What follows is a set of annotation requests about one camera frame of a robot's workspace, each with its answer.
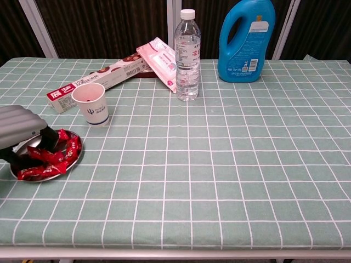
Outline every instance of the cardboard box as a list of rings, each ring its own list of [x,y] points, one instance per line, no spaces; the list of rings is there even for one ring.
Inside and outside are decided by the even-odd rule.
[[[88,76],[48,93],[47,98],[54,109],[58,113],[62,113],[77,105],[72,99],[71,93],[80,85],[90,82],[100,83],[107,90],[144,70],[144,73],[152,76],[153,72],[150,72],[150,67],[139,54],[135,53],[117,63],[102,68],[97,72],[92,72]]]

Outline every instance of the detergent bottle label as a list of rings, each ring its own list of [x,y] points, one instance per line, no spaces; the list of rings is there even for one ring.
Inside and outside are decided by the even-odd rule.
[[[259,53],[268,31],[268,22],[251,23],[245,42],[227,64],[228,76],[249,77],[256,72]]]

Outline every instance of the pink wet wipes package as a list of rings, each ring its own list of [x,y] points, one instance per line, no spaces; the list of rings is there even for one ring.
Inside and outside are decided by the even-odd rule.
[[[176,56],[172,48],[156,37],[137,48],[137,52],[149,64],[160,80],[176,93]]]

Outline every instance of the round silver tray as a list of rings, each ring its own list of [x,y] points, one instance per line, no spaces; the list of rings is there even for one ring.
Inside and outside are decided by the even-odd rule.
[[[65,130],[65,132],[70,138],[72,138],[73,136],[78,136],[78,134],[76,134],[76,133],[74,133],[72,131],[69,131],[69,130]],[[16,151],[16,154],[17,155],[24,155],[24,154],[26,154],[27,153],[27,146],[37,147],[38,144],[40,143],[41,139],[42,139],[41,135],[34,136],[32,139],[26,141]],[[80,137],[79,137],[79,140],[80,140],[81,145],[82,145],[81,150],[80,150],[80,152],[78,154],[77,159],[66,168],[66,173],[72,168],[73,165],[75,165],[78,162],[78,160],[82,156],[82,153],[83,153],[83,142],[82,142],[82,139]],[[61,150],[62,153],[65,154],[66,147],[67,147],[66,142],[61,142],[58,145],[56,145],[55,151],[60,151]],[[10,166],[10,171],[11,171],[11,174],[13,175],[13,177],[15,177],[17,179],[17,171],[12,165]],[[57,178],[57,177],[59,177],[61,175],[63,175],[63,174],[54,175],[54,176],[51,176],[51,177],[48,177],[48,178],[44,178],[44,179],[41,179],[41,180],[39,179],[39,180],[22,180],[22,181],[23,182],[45,182],[45,181],[49,181],[49,180],[55,179],[55,178]]]

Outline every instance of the white paper cup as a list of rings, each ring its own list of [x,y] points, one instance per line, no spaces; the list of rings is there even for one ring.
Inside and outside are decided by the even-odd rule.
[[[108,124],[110,116],[104,86],[99,83],[83,84],[72,92],[72,98],[91,126]]]

